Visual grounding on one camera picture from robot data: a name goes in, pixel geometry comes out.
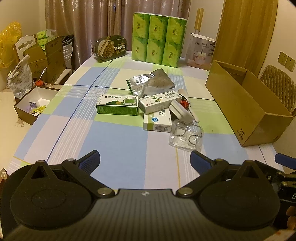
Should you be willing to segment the person's right hand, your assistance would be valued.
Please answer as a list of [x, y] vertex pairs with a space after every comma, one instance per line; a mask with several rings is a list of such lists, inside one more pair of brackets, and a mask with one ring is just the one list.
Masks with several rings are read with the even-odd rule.
[[296, 208], [295, 206], [290, 206], [286, 212], [288, 216], [287, 228], [289, 230], [295, 230], [296, 227]]

